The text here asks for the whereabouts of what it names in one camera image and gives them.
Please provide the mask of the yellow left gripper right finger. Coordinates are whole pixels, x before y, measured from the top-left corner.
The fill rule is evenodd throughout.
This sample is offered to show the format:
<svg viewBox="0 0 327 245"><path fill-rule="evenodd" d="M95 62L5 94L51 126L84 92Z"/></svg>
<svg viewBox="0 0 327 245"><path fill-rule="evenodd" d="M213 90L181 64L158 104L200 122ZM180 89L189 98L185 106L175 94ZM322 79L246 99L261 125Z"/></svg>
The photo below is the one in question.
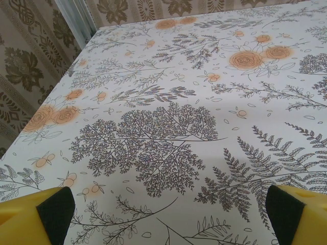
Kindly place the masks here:
<svg viewBox="0 0 327 245"><path fill-rule="evenodd" d="M326 194L271 185L265 205L279 244L326 244Z"/></svg>

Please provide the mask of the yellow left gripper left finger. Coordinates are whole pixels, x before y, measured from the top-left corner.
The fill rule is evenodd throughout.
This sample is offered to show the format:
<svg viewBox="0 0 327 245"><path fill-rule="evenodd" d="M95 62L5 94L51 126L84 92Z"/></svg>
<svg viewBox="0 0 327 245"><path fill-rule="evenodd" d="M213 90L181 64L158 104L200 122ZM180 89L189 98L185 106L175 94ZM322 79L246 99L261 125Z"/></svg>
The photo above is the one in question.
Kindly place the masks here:
<svg viewBox="0 0 327 245"><path fill-rule="evenodd" d="M64 244L74 212L69 187L1 202L1 244Z"/></svg>

